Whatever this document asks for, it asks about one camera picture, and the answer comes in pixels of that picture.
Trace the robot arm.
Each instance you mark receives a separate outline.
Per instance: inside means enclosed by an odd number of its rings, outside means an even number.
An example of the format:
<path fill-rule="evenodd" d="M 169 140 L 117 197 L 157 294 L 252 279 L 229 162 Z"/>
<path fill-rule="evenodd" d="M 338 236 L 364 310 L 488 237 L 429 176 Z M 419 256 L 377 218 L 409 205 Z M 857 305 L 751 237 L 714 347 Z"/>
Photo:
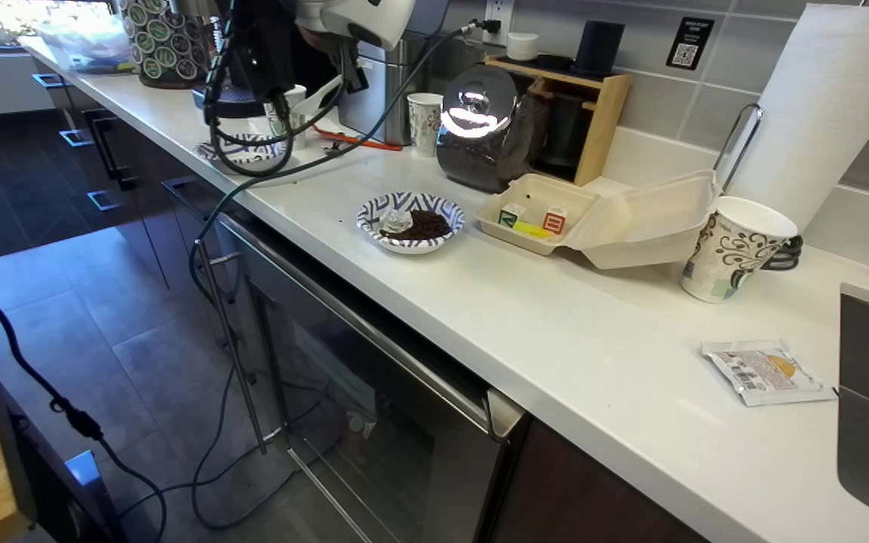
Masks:
<path fill-rule="evenodd" d="M 394 52 L 406 35 L 434 34 L 450 0 L 217 0 L 221 34 L 207 72 L 194 90 L 207 130 L 224 117 L 285 107 L 295 85 L 338 81 L 363 94 L 360 48 Z"/>

